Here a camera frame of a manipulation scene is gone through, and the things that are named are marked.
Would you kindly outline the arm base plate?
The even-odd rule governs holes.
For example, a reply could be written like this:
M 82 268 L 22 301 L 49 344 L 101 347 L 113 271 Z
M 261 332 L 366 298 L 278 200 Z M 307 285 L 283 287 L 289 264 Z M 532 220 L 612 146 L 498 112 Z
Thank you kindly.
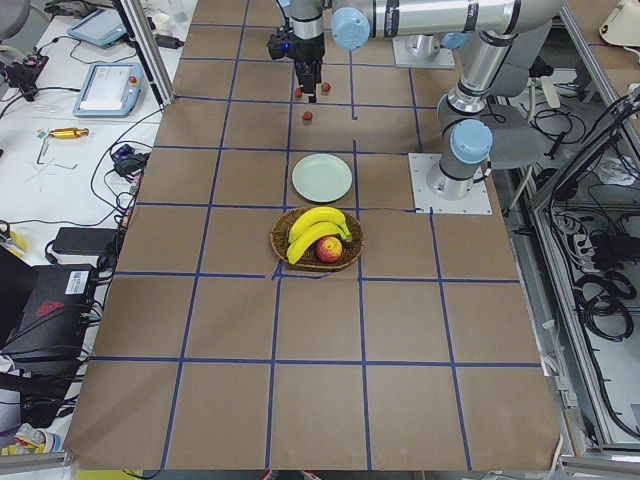
M 434 153 L 408 155 L 414 209 L 425 214 L 491 215 L 482 167 L 471 179 L 452 180 L 440 171 L 440 158 Z
M 455 68 L 450 49 L 441 46 L 432 35 L 398 36 L 393 39 L 394 59 L 398 67 L 422 69 Z

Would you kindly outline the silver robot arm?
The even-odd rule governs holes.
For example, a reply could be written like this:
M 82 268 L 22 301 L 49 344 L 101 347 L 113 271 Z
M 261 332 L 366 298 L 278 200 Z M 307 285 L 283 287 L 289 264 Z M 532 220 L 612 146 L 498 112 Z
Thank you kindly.
M 323 12 L 329 9 L 334 42 L 355 50 L 374 38 L 474 34 L 480 46 L 447 95 L 464 115 L 480 112 L 513 39 L 549 22 L 561 1 L 280 1 L 284 26 L 270 40 L 273 58 L 288 57 L 301 92 L 316 101 L 325 54 Z
M 355 50 L 374 38 L 442 34 L 473 39 L 471 58 L 458 83 L 440 101 L 437 115 L 444 152 L 426 177 L 446 200 L 467 196 L 489 156 L 493 135 L 480 115 L 517 35 L 541 27 L 559 12 L 559 1 L 284 1 L 281 4 L 303 63 L 314 76 L 302 82 L 312 94 L 324 55 L 323 13 L 329 10 L 337 45 Z

